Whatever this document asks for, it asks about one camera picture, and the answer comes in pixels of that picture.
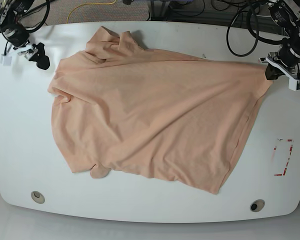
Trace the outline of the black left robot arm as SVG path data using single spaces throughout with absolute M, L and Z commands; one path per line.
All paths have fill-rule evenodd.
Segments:
M 270 45 L 279 45 L 270 59 L 282 67 L 269 64 L 265 71 L 267 80 L 276 80 L 285 74 L 296 74 L 300 80 L 300 0 L 273 0 L 269 3 L 270 17 L 288 35 L 282 40 L 262 40 Z

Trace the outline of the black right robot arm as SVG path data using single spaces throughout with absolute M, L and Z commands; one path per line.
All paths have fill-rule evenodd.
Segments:
M 0 3 L 0 34 L 6 40 L 6 45 L 1 55 L 0 63 L 10 66 L 12 57 L 24 56 L 29 62 L 35 62 L 41 70 L 50 67 L 50 59 L 46 55 L 43 43 L 32 43 L 31 34 L 38 31 L 45 23 L 50 13 L 51 2 L 47 0 L 45 14 L 40 23 L 34 27 L 27 28 L 21 23 L 31 6 L 33 0 L 3 0 Z

